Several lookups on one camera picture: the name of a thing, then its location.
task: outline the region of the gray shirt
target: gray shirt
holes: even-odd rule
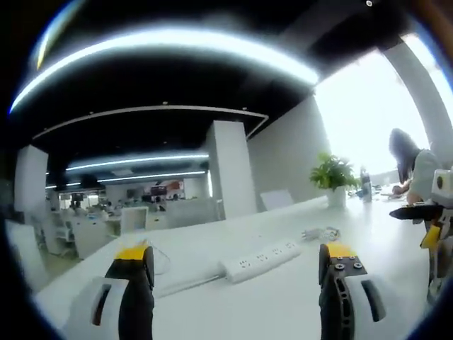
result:
[[[430,150],[422,150],[415,158],[409,193],[414,193],[427,201],[431,197],[434,172],[441,168],[439,159]]]

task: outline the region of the white pillar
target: white pillar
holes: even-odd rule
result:
[[[453,161],[452,123],[428,71],[404,42],[383,53],[398,72],[417,106],[431,150],[442,163],[451,163]]]
[[[221,218],[257,213],[255,188],[243,123],[214,121],[207,133],[212,196],[222,200]]]
[[[46,214],[45,182],[48,155],[32,145],[19,150],[14,179],[14,208],[22,211],[25,223],[31,217],[42,219]]]

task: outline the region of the window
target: window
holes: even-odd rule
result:
[[[320,83],[315,99],[332,153],[347,157],[357,173],[362,165],[371,174],[396,168],[389,153],[393,128],[406,131],[419,147],[429,148],[411,95],[378,50]]]
[[[59,194],[59,208],[67,209],[71,205],[71,196],[67,194]]]
[[[437,92],[439,92],[440,98],[447,109],[450,121],[453,122],[453,93],[444,72],[418,35],[411,33],[403,36],[402,39],[430,74],[432,82],[436,86]]]
[[[88,206],[92,207],[97,204],[99,204],[99,196],[94,193],[92,193],[91,195],[88,195]]]

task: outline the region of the white partition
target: white partition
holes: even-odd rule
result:
[[[150,212],[148,214],[147,230],[164,229],[168,229],[168,218],[166,212]]]
[[[167,202],[168,228],[187,227],[217,221],[214,199],[176,200]]]
[[[100,217],[72,217],[71,224],[80,259],[86,259],[111,240]]]
[[[35,292],[41,290],[49,281],[49,276],[38,250],[35,229],[31,225],[20,225],[7,220],[6,231],[27,284]]]
[[[64,211],[52,211],[47,214],[42,223],[36,225],[44,232],[45,245],[49,253],[61,255],[66,249],[66,236],[71,224],[69,218],[70,216]]]
[[[123,208],[121,210],[121,234],[145,230],[148,225],[148,207]]]

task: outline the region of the desk surface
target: desk surface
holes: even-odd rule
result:
[[[346,210],[329,209],[325,198],[261,214],[178,229],[126,234],[97,251],[38,293],[43,314],[60,328],[71,301],[93,277],[103,276],[122,245],[148,239],[171,258],[156,277],[155,291],[218,273],[230,259],[280,239],[300,239],[304,230],[337,227],[341,241],[359,255],[369,273],[387,281],[405,299],[408,316],[419,319],[428,286],[428,252],[419,244],[424,225],[398,221],[389,212],[401,202],[349,200]],[[236,285],[220,279],[156,300],[156,339],[319,339],[319,242],[257,278]],[[168,261],[156,253],[156,272]]]

